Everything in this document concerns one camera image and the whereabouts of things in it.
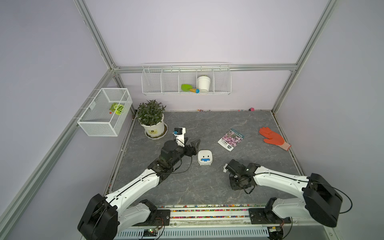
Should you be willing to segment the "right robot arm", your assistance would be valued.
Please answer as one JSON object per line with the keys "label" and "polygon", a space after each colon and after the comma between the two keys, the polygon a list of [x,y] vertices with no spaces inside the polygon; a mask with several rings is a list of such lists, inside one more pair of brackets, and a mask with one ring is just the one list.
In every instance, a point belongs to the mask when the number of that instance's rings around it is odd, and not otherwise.
{"label": "right robot arm", "polygon": [[224,172],[230,174],[232,190],[250,194],[255,187],[264,186],[293,196],[291,199],[270,198],[264,209],[251,209],[253,224],[281,224],[286,219],[311,218],[326,227],[337,226],[343,198],[321,175],[295,176],[253,163],[244,166],[236,160],[225,164]]}

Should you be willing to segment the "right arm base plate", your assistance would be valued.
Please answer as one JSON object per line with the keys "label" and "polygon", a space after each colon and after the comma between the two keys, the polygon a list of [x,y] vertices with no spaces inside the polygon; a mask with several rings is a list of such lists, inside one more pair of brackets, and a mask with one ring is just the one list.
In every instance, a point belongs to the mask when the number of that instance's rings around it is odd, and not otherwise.
{"label": "right arm base plate", "polygon": [[291,218],[282,219],[278,217],[274,212],[261,208],[249,209],[249,215],[252,225],[280,225],[291,224]]}

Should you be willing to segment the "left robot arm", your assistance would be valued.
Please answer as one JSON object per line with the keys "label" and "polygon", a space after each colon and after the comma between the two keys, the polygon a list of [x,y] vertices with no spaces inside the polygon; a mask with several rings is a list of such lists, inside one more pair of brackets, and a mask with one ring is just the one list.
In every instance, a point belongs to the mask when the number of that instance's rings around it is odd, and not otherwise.
{"label": "left robot arm", "polygon": [[176,173],[175,165],[184,156],[193,157],[199,150],[200,139],[189,145],[175,140],[164,143],[160,155],[137,178],[122,188],[102,196],[93,196],[77,226],[87,240],[113,240],[118,233],[136,224],[156,220],[157,207],[148,200],[132,203]]}

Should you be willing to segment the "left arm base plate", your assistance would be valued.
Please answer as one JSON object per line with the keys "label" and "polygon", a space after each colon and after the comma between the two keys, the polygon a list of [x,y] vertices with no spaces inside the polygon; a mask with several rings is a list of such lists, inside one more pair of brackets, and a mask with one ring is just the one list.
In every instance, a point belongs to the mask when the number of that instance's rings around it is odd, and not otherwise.
{"label": "left arm base plate", "polygon": [[156,210],[151,212],[149,217],[143,223],[138,223],[137,226],[168,226],[170,224],[170,210]]}

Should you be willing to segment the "white square alarm clock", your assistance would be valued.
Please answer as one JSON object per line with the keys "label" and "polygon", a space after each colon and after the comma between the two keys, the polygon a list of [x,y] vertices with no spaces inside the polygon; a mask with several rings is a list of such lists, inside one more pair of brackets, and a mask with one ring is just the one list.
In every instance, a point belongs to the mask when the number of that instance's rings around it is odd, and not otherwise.
{"label": "white square alarm clock", "polygon": [[[201,159],[210,159],[211,162],[203,163],[201,162]],[[213,162],[213,154],[210,150],[200,150],[198,152],[198,163],[200,166],[210,166]]]}

